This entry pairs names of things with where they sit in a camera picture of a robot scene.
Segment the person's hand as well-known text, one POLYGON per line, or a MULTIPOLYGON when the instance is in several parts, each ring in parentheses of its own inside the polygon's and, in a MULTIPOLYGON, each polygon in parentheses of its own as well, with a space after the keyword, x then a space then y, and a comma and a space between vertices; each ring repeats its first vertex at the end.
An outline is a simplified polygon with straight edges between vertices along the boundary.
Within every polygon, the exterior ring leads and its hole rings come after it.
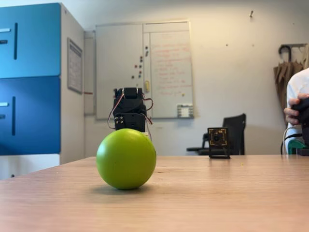
POLYGON ((285 121, 287 124, 291 124, 292 126, 299 124, 299 121, 296 118, 299 115, 299 112, 297 110, 293 110, 292 106, 299 104, 301 100, 307 99, 308 97, 308 93, 299 93, 297 98, 290 98, 288 100, 290 108, 285 108, 283 111, 285 113, 285 121))

